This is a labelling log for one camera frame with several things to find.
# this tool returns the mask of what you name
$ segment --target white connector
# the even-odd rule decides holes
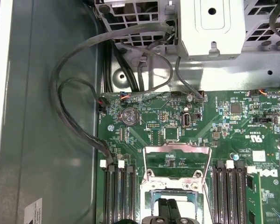
[[[234,168],[234,161],[233,160],[226,160],[225,166],[226,166],[226,169],[233,169]]]
[[[99,167],[107,168],[107,160],[100,160]]]
[[[125,161],[124,160],[118,160],[118,168],[124,169],[125,168]]]

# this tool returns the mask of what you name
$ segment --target white ram slot latch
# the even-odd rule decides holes
[[[99,167],[107,168],[107,160],[100,160],[99,161]]]
[[[125,161],[118,160],[118,169],[124,169],[124,168],[125,168]]]

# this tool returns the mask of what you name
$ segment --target wire bundle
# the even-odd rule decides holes
[[[99,34],[99,35],[89,38],[88,40],[84,41],[83,43],[77,45],[73,51],[65,54],[60,59],[60,61],[56,64],[56,66],[53,68],[53,71],[51,73],[51,79],[50,79],[50,84],[49,84],[50,98],[51,98],[52,106],[56,110],[59,118],[75,135],[77,135],[81,139],[86,140],[91,146],[93,146],[96,149],[98,149],[99,151],[101,151],[103,153],[103,155],[106,157],[106,161],[108,164],[113,163],[113,158],[112,158],[111,152],[107,146],[107,143],[104,140],[99,139],[93,135],[90,135],[85,130],[83,130],[83,128],[71,117],[70,113],[66,110],[66,108],[62,102],[62,89],[70,82],[79,82],[79,83],[82,83],[82,84],[90,87],[95,100],[98,101],[94,87],[90,83],[88,83],[82,79],[78,79],[78,78],[66,79],[60,84],[60,86],[58,86],[59,73],[60,73],[62,67],[66,64],[66,62],[71,57],[73,57],[76,53],[82,51],[83,49],[87,49],[100,42],[104,42],[104,41],[110,40],[112,38],[123,36],[123,35],[144,33],[144,32],[157,32],[157,31],[171,34],[172,28],[169,25],[163,24],[163,23],[147,23],[147,24],[140,24],[137,26],[128,27],[128,28],[121,29],[121,30],[115,30],[115,31],[108,32],[108,33]],[[151,52],[149,50],[145,49],[145,52],[147,52],[148,54],[151,54]],[[152,88],[150,91],[155,91],[156,89],[160,88],[161,86],[162,85],[156,86],[156,87]]]

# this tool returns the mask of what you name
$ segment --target black cable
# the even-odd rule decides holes
[[[117,49],[115,43],[112,43],[113,54],[116,57],[118,64],[120,65],[123,73],[126,76],[127,82],[132,90],[132,92],[139,92],[139,87],[134,75],[133,70],[131,69],[130,65],[126,62],[120,51]]]
[[[275,9],[273,10],[272,14],[270,15],[270,20],[269,20],[269,24],[272,31],[280,37],[280,32],[276,28],[276,21],[279,15],[280,15],[280,0],[278,0],[278,3]]]
[[[192,87],[189,83],[187,83],[183,77],[181,76],[181,73],[179,72],[179,65],[181,62],[181,57],[178,57],[175,63],[175,73],[176,76],[178,77],[178,79],[185,85],[185,87],[187,87],[193,94],[194,94],[194,98],[198,101],[198,102],[203,102],[204,98],[203,96],[194,88]]]
[[[112,65],[112,41],[104,42],[104,92],[113,92],[111,81],[111,65]]]
[[[58,88],[58,97],[60,100],[60,104],[61,107],[65,113],[65,119],[63,120],[65,125],[72,131],[74,132],[78,137],[86,140],[90,145],[92,145],[93,147],[99,149],[102,151],[102,153],[105,155],[105,157],[107,158],[108,164],[113,162],[113,158],[110,154],[110,151],[107,151],[106,148],[108,148],[107,143],[104,140],[101,140],[93,135],[88,134],[75,120],[74,118],[70,115],[70,113],[68,112],[68,110],[65,108],[63,100],[62,100],[62,91],[64,89],[65,86],[67,86],[69,83],[71,82],[78,82],[80,84],[86,85],[91,89],[91,92],[94,96],[94,99],[96,100],[96,102],[100,103],[98,100],[98,96],[95,92],[94,87],[92,86],[91,83],[86,82],[83,79],[80,78],[67,78],[65,79],[63,82],[61,82],[61,84],[59,85]]]

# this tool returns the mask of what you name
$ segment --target integrated circuit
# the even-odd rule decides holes
[[[219,139],[219,138],[220,138],[220,132],[214,132],[213,139]]]
[[[249,211],[249,222],[255,224],[255,215],[251,211]]]
[[[253,184],[253,177],[251,176],[247,176],[247,186],[250,188],[250,189],[253,189],[254,187],[254,184]]]
[[[230,113],[231,114],[241,114],[242,113],[241,104],[231,104],[230,105]]]

